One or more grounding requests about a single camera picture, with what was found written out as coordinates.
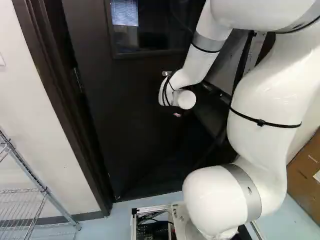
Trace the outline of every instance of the metal shelving rack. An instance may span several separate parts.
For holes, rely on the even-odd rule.
[[[33,173],[12,140],[0,129],[0,163],[11,155],[36,188],[0,190],[0,240],[75,239],[81,225],[59,203],[50,189]],[[69,223],[36,225],[49,201]]]

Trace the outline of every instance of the light switch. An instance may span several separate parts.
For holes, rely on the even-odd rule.
[[[5,66],[6,66],[5,60],[2,57],[1,52],[0,52],[0,67],[5,67]]]

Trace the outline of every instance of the wire shelf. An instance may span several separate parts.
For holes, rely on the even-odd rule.
[[[37,188],[0,190],[0,240],[28,240],[46,199]]]
[[[75,240],[77,230],[71,223],[37,225],[34,227],[32,240]]]

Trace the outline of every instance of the black door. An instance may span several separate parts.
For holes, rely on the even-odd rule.
[[[175,151],[182,112],[160,106],[158,91],[162,72],[182,66],[204,1],[62,2],[105,167],[122,200]],[[128,198],[174,191],[149,188]]]

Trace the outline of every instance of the door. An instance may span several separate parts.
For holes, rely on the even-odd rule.
[[[111,188],[84,95],[77,87],[77,64],[60,0],[13,0],[24,38],[43,86],[99,204],[112,207]]]
[[[105,167],[121,200],[175,150],[182,112],[161,107],[158,91],[162,72],[182,66],[204,1],[62,2]]]

